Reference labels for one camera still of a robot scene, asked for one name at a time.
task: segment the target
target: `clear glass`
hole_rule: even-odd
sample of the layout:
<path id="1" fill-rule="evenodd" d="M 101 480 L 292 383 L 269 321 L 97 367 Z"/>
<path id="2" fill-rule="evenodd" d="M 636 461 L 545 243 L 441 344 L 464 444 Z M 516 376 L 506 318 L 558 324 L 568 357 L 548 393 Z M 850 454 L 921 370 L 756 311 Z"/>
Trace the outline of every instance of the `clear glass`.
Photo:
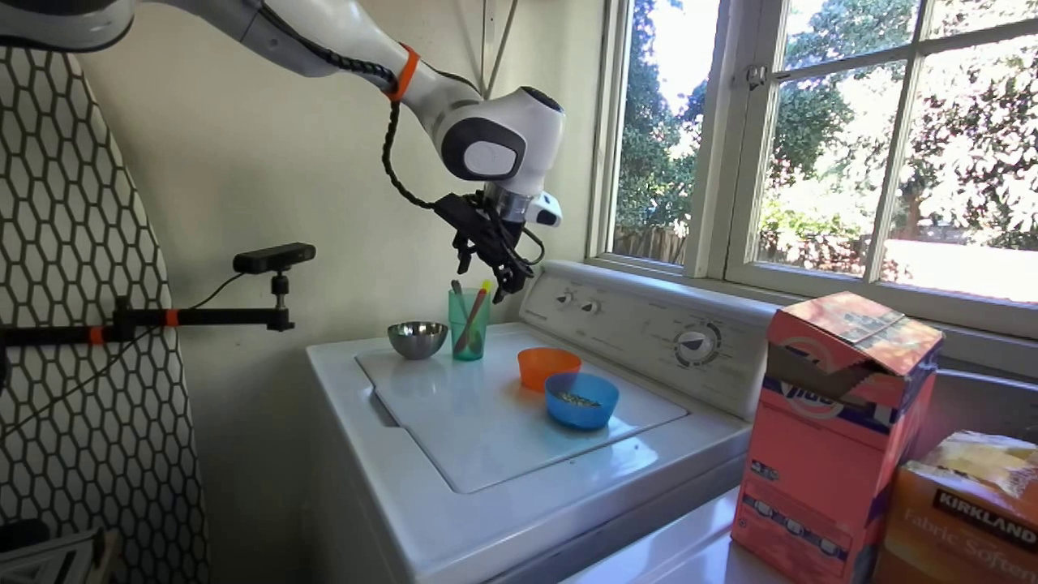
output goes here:
<path id="1" fill-rule="evenodd" d="M 918 0 L 791 0 L 785 68 L 808 68 L 911 42 Z"/>
<path id="2" fill-rule="evenodd" d="M 756 260 L 863 276 L 889 165 L 899 62 L 779 84 Z"/>
<path id="3" fill-rule="evenodd" d="M 613 253 L 688 253 L 720 0 L 636 0 L 623 104 Z"/>
<path id="4" fill-rule="evenodd" d="M 1038 36 L 924 62 L 899 178 L 902 286 L 1038 302 Z"/>
<path id="5" fill-rule="evenodd" d="M 1022 19 L 1038 19 L 1035 0 L 937 0 L 931 36 L 960 36 Z"/>
<path id="6" fill-rule="evenodd" d="M 493 305 L 490 286 L 448 292 L 448 328 L 451 328 L 454 360 L 483 360 L 490 305 Z"/>

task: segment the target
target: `black cable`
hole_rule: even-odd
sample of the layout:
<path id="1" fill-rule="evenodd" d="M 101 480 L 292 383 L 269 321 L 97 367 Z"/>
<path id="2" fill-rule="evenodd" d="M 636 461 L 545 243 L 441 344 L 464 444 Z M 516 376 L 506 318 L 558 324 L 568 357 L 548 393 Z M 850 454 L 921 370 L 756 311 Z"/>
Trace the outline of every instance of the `black cable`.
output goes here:
<path id="1" fill-rule="evenodd" d="M 185 308 L 185 311 L 204 308 L 208 302 L 214 302 L 214 298 L 217 298 L 230 282 L 237 282 L 237 279 L 240 279 L 240 273 L 234 273 L 230 279 L 224 279 L 214 292 L 208 292 L 201 302 L 195 302 L 195 305 Z M 114 357 L 110 357 L 94 376 L 88 376 L 88 380 L 75 383 L 71 389 L 52 396 L 49 402 L 36 406 L 29 415 L 23 415 L 23 419 L 16 419 L 16 422 L 10 422 L 10 425 L 0 422 L 0 444 L 3 444 L 10 435 L 23 432 L 23 428 L 26 428 L 29 422 L 36 422 L 39 415 L 52 412 L 58 402 L 78 396 L 81 389 L 88 389 L 91 383 L 97 383 L 104 373 L 110 373 L 110 367 L 117 367 L 117 363 L 127 357 L 127 350 L 130 350 L 136 341 L 143 341 L 149 331 L 152 331 L 152 328 L 143 328 L 136 337 L 123 341 L 123 344 L 114 350 Z"/>
<path id="2" fill-rule="evenodd" d="M 0 441 L 6 441 L 10 435 L 23 432 L 23 428 L 26 428 L 29 422 L 36 422 L 39 415 L 52 412 L 58 402 L 65 402 L 65 399 L 78 396 L 81 389 L 88 389 L 91 383 L 97 383 L 97 380 L 101 380 L 104 373 L 110 373 L 110 367 L 117 367 L 117 363 L 123 360 L 123 354 L 127 354 L 139 337 L 146 337 L 146 334 L 149 334 L 149 331 L 139 331 L 136 337 L 123 341 L 123 344 L 114 350 L 114 357 L 110 357 L 94 376 L 88 376 L 88 380 L 75 383 L 71 389 L 52 396 L 49 402 L 36 406 L 29 415 L 3 425 Z"/>
<path id="3" fill-rule="evenodd" d="M 367 78 L 383 81 L 383 84 L 386 84 L 386 88 L 383 88 L 386 94 L 389 94 L 389 91 L 396 88 L 396 81 L 399 81 L 396 71 L 389 71 L 389 68 L 383 68 L 383 65 L 376 65 L 376 62 L 360 62 L 360 58 L 347 58 L 347 55 L 328 52 L 328 49 L 321 49 L 321 45 L 302 39 L 302 36 L 298 36 L 298 42 L 305 42 L 315 55 L 328 58 L 328 62 L 337 65 L 337 68 L 347 68 L 347 71 L 357 71 L 357 75 L 367 75 Z M 383 140 L 383 172 L 389 175 L 392 188 L 396 188 L 405 201 L 412 201 L 415 208 L 431 211 L 435 201 L 422 201 L 415 191 L 409 191 L 409 188 L 399 182 L 396 169 L 392 169 L 396 127 L 399 127 L 399 101 L 389 101 L 389 123 L 386 123 L 386 140 Z M 545 243 L 542 243 L 529 227 L 522 227 L 522 234 L 532 237 L 535 247 L 538 247 L 538 260 L 532 260 L 529 266 L 542 263 L 542 260 L 545 260 Z"/>
<path id="4" fill-rule="evenodd" d="M 522 234 L 538 247 L 538 260 L 529 260 L 529 266 L 538 266 L 545 260 L 545 240 L 535 237 L 529 227 L 522 227 Z"/>
<path id="5" fill-rule="evenodd" d="M 201 302 L 188 305 L 185 311 L 198 311 L 208 302 L 214 302 L 227 286 L 234 286 L 243 273 L 234 273 L 230 279 L 224 279 L 211 295 L 204 295 Z"/>
<path id="6" fill-rule="evenodd" d="M 412 195 L 412 191 L 399 182 L 399 175 L 396 175 L 396 169 L 392 169 L 396 123 L 399 123 L 399 101 L 389 101 L 389 123 L 386 123 L 386 140 L 383 140 L 383 169 L 386 169 L 392 188 L 396 188 L 402 198 L 409 198 L 409 201 L 418 204 L 418 208 L 435 208 L 431 201 L 422 201 L 418 195 Z"/>

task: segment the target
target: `white appliance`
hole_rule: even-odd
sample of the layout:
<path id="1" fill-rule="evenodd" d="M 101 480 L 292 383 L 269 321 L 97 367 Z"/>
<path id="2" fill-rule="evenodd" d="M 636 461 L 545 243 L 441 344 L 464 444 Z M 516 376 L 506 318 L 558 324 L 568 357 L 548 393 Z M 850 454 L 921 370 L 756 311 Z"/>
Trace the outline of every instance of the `white appliance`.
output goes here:
<path id="1" fill-rule="evenodd" d="M 311 581 L 561 581 L 736 487 L 769 305 L 548 263 L 487 354 L 402 360 L 386 337 L 308 347 L 318 386 Z M 519 389 L 522 347 L 620 386 L 603 432 Z"/>
<path id="2" fill-rule="evenodd" d="M 788 578 L 733 542 L 740 487 L 678 516 L 561 584 L 788 584 Z"/>

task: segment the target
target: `wall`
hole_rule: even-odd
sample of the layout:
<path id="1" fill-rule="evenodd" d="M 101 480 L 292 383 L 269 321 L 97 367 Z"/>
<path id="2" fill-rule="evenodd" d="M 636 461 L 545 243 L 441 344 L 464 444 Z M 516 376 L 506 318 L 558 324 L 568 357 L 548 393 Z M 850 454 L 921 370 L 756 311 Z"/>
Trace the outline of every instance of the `wall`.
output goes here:
<path id="1" fill-rule="evenodd" d="M 444 71 L 474 78 L 474 0 L 380 0 L 373 19 Z M 496 94 L 535 84 L 568 110 L 548 188 L 568 227 L 548 256 L 584 256 L 600 3 L 522 0 Z M 295 331 L 182 331 L 195 396 L 217 581 L 305 581 L 305 344 L 370 337 L 396 318 L 435 318 L 454 276 L 451 230 L 405 204 L 380 169 L 386 101 L 354 75 L 298 78 L 169 6 L 139 6 L 133 32 L 84 55 L 88 81 L 123 143 L 159 230 L 172 298 L 198 302 L 230 256 L 308 240 L 318 260 L 292 269 Z M 396 165 L 425 198 L 470 191 L 438 165 L 402 114 Z M 214 305 L 269 305 L 269 282 L 243 279 Z"/>

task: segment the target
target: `green foliage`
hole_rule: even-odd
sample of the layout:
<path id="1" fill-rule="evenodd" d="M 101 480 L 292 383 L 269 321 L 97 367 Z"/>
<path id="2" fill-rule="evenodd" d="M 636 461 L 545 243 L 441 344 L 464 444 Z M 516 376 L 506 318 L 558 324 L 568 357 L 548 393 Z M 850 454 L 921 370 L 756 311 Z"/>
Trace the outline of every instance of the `green foliage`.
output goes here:
<path id="1" fill-rule="evenodd" d="M 759 224 L 766 230 L 791 234 L 791 237 L 856 237 L 860 230 L 847 224 L 840 214 L 808 214 L 808 211 L 788 211 L 775 201 L 762 204 Z"/>
<path id="2" fill-rule="evenodd" d="M 694 156 L 681 156 L 688 123 L 662 97 L 652 52 L 655 0 L 633 3 L 633 49 L 623 110 L 616 224 L 652 227 L 688 221 Z"/>
<path id="3" fill-rule="evenodd" d="M 785 62 L 788 68 L 804 68 L 905 45 L 915 10 L 915 0 L 827 0 L 811 16 L 811 26 L 788 39 Z M 1035 16 L 1022 0 L 947 0 L 934 13 L 931 36 L 1022 16 Z M 779 123 L 769 162 L 772 195 L 817 175 L 876 175 L 873 165 L 882 165 L 892 136 L 856 127 L 863 110 L 847 104 L 843 81 L 882 68 L 892 81 L 902 81 L 902 62 L 889 62 L 873 71 L 837 71 L 779 88 Z M 924 240 L 928 227 L 944 227 L 986 247 L 1038 250 L 1035 36 L 941 52 L 928 58 L 921 71 L 924 84 L 918 88 L 905 165 L 899 169 L 892 234 Z"/>

